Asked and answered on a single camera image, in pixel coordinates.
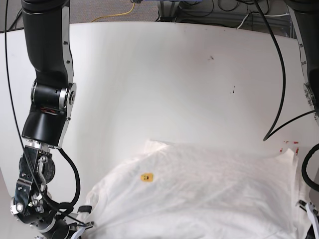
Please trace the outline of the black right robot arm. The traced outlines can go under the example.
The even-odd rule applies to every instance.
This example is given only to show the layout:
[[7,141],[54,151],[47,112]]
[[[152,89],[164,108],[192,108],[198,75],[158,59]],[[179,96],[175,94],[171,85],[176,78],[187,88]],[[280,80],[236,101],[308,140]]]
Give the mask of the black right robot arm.
[[[31,105],[23,129],[19,178],[10,203],[18,221],[36,228],[42,239],[79,239],[94,226],[72,218],[80,196],[80,177],[62,143],[71,120],[76,96],[73,59],[69,43],[70,2],[67,0],[24,0],[21,3],[29,60],[36,72]],[[51,199],[47,185],[55,175],[51,149],[56,148],[71,166],[75,195],[70,202]]]

